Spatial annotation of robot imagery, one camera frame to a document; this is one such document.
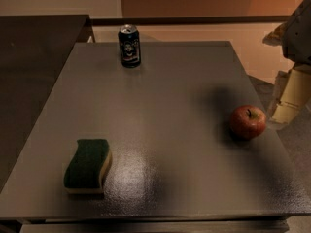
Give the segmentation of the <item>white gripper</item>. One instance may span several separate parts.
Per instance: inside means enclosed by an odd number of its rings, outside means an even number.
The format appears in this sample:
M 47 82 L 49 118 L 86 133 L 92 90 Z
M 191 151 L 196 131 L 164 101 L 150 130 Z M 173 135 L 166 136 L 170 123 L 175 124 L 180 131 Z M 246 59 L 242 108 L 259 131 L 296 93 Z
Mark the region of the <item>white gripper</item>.
M 262 42 L 282 45 L 284 57 L 296 62 L 288 72 L 278 73 L 268 107 L 271 124 L 290 124 L 311 98 L 311 0 L 303 0 L 287 23 L 265 35 Z

